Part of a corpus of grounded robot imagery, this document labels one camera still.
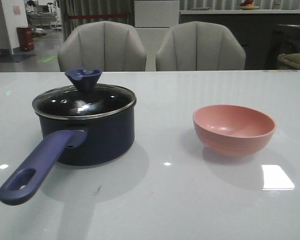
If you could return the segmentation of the left grey upholstered chair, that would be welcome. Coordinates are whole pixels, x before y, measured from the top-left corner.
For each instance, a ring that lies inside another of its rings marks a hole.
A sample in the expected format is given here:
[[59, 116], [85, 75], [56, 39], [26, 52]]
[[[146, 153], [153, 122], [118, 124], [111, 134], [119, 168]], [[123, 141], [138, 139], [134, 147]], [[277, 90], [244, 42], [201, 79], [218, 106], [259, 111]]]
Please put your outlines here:
[[76, 27], [61, 45], [57, 59], [62, 72], [75, 68], [141, 72], [146, 70], [147, 56], [133, 26], [98, 21]]

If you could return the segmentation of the right grey upholstered chair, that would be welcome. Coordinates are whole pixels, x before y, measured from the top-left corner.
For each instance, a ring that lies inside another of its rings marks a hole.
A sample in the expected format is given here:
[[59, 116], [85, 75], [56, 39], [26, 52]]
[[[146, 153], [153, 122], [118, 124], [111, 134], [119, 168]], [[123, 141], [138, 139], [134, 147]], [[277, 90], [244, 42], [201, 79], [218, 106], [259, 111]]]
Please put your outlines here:
[[246, 52], [224, 25], [191, 21], [170, 27], [155, 56], [157, 71], [244, 70]]

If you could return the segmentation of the fruit plate on counter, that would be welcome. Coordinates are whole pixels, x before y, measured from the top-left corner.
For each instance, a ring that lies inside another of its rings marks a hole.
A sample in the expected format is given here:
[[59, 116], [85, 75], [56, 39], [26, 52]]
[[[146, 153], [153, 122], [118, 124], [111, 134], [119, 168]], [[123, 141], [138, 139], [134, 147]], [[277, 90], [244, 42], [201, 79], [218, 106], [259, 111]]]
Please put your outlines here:
[[258, 10], [260, 7], [254, 5], [254, 0], [244, 0], [238, 8], [240, 10]]

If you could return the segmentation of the pink plastic bowl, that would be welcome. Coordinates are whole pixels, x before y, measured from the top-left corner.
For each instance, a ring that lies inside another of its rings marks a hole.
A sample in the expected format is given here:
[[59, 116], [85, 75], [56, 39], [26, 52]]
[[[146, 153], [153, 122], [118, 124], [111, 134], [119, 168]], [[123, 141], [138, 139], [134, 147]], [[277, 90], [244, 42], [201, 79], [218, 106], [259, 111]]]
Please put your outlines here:
[[276, 123], [258, 110], [230, 104], [204, 106], [193, 113], [197, 137], [211, 151], [227, 157], [245, 157], [262, 150]]

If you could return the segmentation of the red bin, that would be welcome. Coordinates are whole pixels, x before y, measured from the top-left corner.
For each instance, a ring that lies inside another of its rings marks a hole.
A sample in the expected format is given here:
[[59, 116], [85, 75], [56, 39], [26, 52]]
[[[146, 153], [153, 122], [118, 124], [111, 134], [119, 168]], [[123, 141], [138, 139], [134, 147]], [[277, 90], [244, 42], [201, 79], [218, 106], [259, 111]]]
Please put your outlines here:
[[29, 52], [35, 49], [32, 36], [32, 29], [28, 26], [19, 26], [16, 28], [19, 47], [22, 52]]

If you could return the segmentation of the dark blue saucepan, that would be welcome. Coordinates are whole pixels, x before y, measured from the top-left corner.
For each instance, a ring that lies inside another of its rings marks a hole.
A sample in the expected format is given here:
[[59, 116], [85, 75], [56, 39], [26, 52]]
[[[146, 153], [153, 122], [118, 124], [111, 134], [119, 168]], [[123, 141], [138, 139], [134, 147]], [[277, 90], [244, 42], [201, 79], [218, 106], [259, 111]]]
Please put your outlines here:
[[92, 166], [112, 161], [135, 140], [134, 106], [85, 120], [39, 118], [43, 139], [0, 187], [0, 201], [16, 206], [31, 199], [56, 162]]

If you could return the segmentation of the white drawer cabinet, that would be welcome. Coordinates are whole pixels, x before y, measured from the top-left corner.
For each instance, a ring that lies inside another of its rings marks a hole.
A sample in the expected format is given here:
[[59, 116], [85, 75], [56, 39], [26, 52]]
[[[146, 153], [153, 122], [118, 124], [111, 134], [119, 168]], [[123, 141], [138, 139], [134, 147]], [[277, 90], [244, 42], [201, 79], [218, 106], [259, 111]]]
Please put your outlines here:
[[156, 70], [156, 54], [168, 28], [179, 23], [178, 0], [137, 0], [134, 2], [134, 26], [145, 47], [147, 72]]

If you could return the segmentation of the glass pot lid blue knob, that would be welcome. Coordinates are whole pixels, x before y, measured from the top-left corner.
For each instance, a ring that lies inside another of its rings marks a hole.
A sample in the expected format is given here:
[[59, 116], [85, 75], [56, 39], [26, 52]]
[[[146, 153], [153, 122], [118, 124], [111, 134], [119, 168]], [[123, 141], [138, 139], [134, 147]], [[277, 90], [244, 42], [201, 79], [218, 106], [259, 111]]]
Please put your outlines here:
[[32, 101], [39, 116], [54, 120], [91, 120], [133, 107], [136, 95], [128, 88], [98, 83], [103, 71], [75, 68], [64, 72], [71, 85], [41, 93]]

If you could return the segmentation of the grey upholstered chair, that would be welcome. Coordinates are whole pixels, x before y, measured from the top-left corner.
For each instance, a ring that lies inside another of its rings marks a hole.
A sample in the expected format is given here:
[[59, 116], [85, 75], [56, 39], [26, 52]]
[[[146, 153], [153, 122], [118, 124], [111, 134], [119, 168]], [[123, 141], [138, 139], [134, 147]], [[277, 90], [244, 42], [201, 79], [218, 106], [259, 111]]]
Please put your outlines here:
[[246, 52], [224, 25], [191, 21], [170, 27], [155, 56], [157, 71], [244, 70]]
[[57, 59], [62, 72], [75, 68], [141, 72], [146, 70], [147, 56], [133, 26], [98, 21], [76, 27], [61, 45]]

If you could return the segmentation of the red barrier belt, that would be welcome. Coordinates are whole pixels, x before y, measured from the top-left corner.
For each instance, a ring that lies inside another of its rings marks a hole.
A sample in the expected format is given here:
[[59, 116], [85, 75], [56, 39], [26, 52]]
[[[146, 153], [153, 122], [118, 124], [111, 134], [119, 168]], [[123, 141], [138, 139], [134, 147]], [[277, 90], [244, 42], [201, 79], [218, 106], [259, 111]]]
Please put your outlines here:
[[110, 19], [110, 18], [127, 18], [128, 12], [115, 14], [98, 14], [98, 15], [67, 15], [68, 19], [86, 20], [86, 19]]

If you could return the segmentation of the dark glossy side table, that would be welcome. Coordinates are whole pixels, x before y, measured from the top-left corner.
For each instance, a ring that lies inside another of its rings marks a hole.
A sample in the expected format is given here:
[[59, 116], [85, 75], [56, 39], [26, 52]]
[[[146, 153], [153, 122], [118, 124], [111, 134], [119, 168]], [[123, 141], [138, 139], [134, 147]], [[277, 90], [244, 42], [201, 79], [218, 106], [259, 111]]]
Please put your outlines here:
[[300, 53], [300, 25], [278, 24], [274, 27], [264, 68], [274, 70], [283, 64], [279, 62], [280, 54]]

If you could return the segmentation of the dark sideboard counter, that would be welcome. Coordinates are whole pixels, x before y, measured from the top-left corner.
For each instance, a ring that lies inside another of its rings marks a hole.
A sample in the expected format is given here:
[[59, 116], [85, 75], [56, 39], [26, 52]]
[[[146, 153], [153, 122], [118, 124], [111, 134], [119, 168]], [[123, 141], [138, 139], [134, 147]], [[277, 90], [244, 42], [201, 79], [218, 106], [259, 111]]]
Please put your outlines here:
[[246, 70], [277, 68], [278, 25], [300, 25], [300, 10], [181, 10], [179, 23], [207, 22], [230, 29], [246, 52]]

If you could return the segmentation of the metal rack in background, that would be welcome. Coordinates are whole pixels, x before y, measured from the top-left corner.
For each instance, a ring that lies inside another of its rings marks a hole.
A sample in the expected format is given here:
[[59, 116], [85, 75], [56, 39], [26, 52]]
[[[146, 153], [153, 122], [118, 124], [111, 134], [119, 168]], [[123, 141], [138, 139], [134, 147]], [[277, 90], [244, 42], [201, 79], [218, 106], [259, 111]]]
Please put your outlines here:
[[62, 30], [62, 16], [59, 0], [25, 0], [28, 26], [33, 30]]

